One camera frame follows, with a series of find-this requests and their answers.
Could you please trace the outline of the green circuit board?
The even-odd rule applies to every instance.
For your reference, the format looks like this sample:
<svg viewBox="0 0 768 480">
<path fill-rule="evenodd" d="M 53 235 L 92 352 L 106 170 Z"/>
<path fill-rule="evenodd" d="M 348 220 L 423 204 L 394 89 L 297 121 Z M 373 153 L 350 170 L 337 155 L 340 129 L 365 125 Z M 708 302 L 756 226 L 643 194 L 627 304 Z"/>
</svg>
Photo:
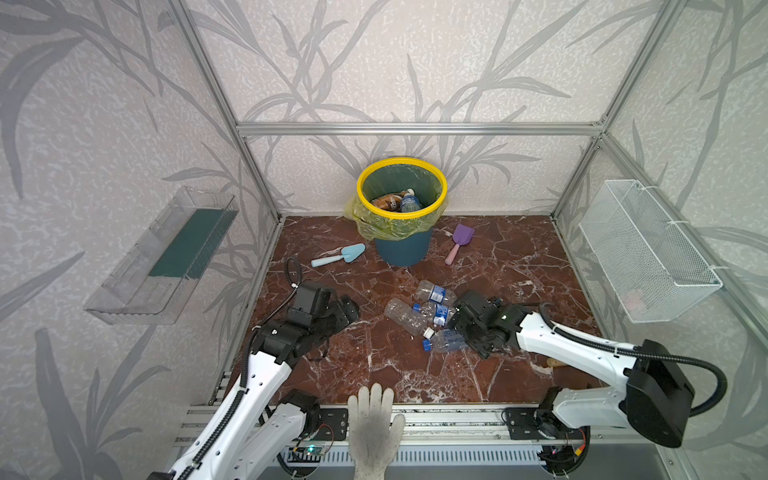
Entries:
<svg viewBox="0 0 768 480">
<path fill-rule="evenodd" d="M 320 463 L 328 455 L 330 444 L 310 444 L 308 446 L 290 447 L 287 453 L 287 463 Z"/>
</svg>

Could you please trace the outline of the brown tea bottle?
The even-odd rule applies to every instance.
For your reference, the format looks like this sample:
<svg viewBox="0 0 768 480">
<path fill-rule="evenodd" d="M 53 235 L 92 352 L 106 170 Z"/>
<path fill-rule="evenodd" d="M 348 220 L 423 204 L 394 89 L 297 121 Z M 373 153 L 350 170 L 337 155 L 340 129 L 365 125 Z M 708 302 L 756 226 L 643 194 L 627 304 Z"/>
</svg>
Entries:
<svg viewBox="0 0 768 480">
<path fill-rule="evenodd" d="M 401 210 L 403 196 L 404 192 L 389 193 L 371 200 L 370 203 L 383 211 L 399 212 Z"/>
</svg>

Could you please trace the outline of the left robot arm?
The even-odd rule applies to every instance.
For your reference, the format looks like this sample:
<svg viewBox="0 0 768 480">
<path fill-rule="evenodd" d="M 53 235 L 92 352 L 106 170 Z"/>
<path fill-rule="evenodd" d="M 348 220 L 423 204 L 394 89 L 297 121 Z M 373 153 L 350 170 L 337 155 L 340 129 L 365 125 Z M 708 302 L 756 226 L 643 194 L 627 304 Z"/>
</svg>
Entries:
<svg viewBox="0 0 768 480">
<path fill-rule="evenodd" d="M 284 322 L 254 338 L 238 384 L 212 419 L 167 472 L 151 479 L 256 479 L 291 443 L 323 428 L 316 397 L 291 391 L 272 413 L 270 400 L 293 366 L 314 347 L 359 320 L 359 307 L 347 295 L 331 302 L 307 326 Z"/>
</svg>

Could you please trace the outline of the white knit glove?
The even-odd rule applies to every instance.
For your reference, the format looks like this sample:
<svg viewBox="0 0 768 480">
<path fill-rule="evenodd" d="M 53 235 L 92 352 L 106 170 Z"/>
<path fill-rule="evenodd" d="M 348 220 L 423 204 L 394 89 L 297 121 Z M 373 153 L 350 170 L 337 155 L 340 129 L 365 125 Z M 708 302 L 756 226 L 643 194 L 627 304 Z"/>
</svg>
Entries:
<svg viewBox="0 0 768 480">
<path fill-rule="evenodd" d="M 354 479 L 384 479 L 402 441 L 405 417 L 392 416 L 394 391 L 379 383 L 361 387 L 348 398 L 348 448 L 355 464 Z"/>
</svg>

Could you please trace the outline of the clear plastic shelf tray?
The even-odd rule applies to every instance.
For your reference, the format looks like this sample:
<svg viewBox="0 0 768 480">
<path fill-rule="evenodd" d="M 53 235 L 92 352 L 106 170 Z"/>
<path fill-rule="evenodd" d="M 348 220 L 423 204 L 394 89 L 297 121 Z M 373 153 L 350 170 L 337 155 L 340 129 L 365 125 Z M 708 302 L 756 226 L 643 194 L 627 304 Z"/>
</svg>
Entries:
<svg viewBox="0 0 768 480">
<path fill-rule="evenodd" d="M 84 310 L 108 325 L 172 325 L 234 223 L 233 194 L 181 187 Z"/>
</svg>

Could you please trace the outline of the small clear bottle blue label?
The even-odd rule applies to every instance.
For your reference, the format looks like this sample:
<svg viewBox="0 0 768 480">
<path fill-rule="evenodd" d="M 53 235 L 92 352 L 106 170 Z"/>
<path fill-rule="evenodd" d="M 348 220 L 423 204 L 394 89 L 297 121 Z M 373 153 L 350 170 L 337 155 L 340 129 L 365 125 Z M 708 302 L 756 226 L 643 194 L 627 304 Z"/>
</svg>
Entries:
<svg viewBox="0 0 768 480">
<path fill-rule="evenodd" d="M 452 290 L 436 285 L 431 281 L 421 280 L 416 289 L 415 300 L 420 304 L 433 302 L 452 307 L 457 300 L 457 295 Z"/>
</svg>

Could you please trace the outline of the purple toy shovel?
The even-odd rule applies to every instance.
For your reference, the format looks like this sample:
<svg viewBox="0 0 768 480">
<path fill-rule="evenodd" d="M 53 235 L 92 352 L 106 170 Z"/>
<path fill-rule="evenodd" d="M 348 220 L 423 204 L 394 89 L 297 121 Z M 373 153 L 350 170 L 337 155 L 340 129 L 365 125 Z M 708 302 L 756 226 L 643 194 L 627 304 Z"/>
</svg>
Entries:
<svg viewBox="0 0 768 480">
<path fill-rule="evenodd" d="M 473 238 L 473 235 L 475 233 L 475 229 L 471 228 L 469 226 L 458 224 L 453 232 L 452 240 L 454 242 L 454 246 L 450 250 L 449 254 L 446 256 L 444 263 L 446 265 L 452 265 L 455 261 L 455 258 L 459 252 L 459 249 L 462 246 L 467 245 L 471 239 Z"/>
</svg>

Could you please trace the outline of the aluminium frame crossbar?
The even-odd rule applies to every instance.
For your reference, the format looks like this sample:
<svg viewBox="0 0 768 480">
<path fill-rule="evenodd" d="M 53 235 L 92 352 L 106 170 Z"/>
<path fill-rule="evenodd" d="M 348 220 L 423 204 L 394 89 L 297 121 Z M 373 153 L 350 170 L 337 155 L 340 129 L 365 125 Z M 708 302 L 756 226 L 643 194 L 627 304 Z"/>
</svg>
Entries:
<svg viewBox="0 0 768 480">
<path fill-rule="evenodd" d="M 244 137 L 257 136 L 597 136 L 600 123 L 511 122 L 511 123 L 429 123 L 429 122 L 243 122 L 236 126 Z"/>
</svg>

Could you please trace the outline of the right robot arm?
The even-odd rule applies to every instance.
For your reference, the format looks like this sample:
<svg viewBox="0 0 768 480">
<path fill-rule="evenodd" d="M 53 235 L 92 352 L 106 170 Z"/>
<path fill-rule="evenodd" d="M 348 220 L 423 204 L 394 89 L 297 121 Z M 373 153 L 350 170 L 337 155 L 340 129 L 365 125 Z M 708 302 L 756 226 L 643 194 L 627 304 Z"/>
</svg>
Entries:
<svg viewBox="0 0 768 480">
<path fill-rule="evenodd" d="M 652 340 L 633 345 L 589 335 L 555 322 L 551 306 L 504 304 L 471 293 L 447 322 L 482 358 L 515 349 L 550 357 L 601 381 L 598 388 L 550 388 L 533 414 L 542 436 L 610 427 L 678 448 L 689 419 L 724 399 L 728 380 L 718 366 L 673 355 Z"/>
</svg>

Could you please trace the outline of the clear ribbed bottle white cap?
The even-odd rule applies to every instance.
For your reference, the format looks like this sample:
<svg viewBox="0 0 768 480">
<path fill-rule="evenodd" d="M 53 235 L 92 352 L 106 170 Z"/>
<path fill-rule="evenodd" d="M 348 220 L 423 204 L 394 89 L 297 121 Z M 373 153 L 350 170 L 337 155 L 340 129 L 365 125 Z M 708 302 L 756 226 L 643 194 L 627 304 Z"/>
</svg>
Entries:
<svg viewBox="0 0 768 480">
<path fill-rule="evenodd" d="M 414 337 L 430 340 L 435 334 L 430 321 L 424 315 L 398 298 L 393 298 L 387 303 L 384 314 Z"/>
</svg>

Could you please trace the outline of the clear bottle blue label white cap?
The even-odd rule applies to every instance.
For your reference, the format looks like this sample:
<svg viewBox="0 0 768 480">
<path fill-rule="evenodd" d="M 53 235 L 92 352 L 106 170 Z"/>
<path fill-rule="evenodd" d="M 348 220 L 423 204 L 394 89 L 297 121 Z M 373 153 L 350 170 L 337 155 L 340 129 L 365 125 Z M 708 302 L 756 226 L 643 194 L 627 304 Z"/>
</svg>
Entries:
<svg viewBox="0 0 768 480">
<path fill-rule="evenodd" d="M 400 212 L 401 213 L 412 213 L 416 212 L 422 209 L 422 204 L 419 201 L 418 197 L 415 195 L 415 192 L 412 189 L 408 189 L 403 192 L 401 203 L 400 203 Z"/>
</svg>

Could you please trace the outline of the yellow plastic bin liner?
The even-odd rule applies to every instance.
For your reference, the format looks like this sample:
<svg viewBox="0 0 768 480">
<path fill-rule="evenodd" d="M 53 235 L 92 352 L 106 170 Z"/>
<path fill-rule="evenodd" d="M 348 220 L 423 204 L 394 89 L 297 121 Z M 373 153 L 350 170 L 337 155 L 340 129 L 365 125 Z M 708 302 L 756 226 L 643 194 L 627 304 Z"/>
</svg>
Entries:
<svg viewBox="0 0 768 480">
<path fill-rule="evenodd" d="M 414 212 L 389 212 L 371 210 L 354 196 L 344 207 L 344 217 L 356 223 L 358 233 L 366 240 L 401 241 L 434 227 L 446 206 L 444 201 Z"/>
</svg>

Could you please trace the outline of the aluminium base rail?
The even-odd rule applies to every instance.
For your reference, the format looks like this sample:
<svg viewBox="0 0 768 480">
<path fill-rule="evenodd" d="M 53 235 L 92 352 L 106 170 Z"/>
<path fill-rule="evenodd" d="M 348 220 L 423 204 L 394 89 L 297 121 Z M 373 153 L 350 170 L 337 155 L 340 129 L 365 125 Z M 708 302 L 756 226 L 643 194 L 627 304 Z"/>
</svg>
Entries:
<svg viewBox="0 0 768 480">
<path fill-rule="evenodd" d="M 513 415 L 514 425 L 507 427 L 502 420 L 505 408 L 515 408 L 523 413 Z M 191 406 L 183 418 L 181 428 L 173 440 L 173 447 L 189 447 L 212 420 L 218 406 Z M 346 405 L 321 405 L 323 420 L 331 419 L 334 446 L 344 443 L 347 414 L 336 412 Z M 557 439 L 545 438 L 533 424 L 534 406 L 525 404 L 397 404 L 393 414 L 402 414 L 406 420 L 404 444 L 478 444 L 503 443 L 563 444 L 581 440 L 578 432 L 560 435 Z M 654 445 L 630 428 L 590 427 L 590 443 Z"/>
</svg>

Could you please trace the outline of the crushed clear bottle blue label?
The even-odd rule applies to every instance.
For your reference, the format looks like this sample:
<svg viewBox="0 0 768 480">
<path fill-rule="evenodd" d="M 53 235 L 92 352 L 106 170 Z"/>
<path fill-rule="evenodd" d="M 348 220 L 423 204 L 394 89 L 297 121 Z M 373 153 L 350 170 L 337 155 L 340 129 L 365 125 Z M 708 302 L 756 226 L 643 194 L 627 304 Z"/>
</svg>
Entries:
<svg viewBox="0 0 768 480">
<path fill-rule="evenodd" d="M 445 327 L 456 313 L 455 307 L 449 307 L 432 301 L 414 304 L 413 310 L 421 315 L 429 324 L 437 327 Z"/>
</svg>

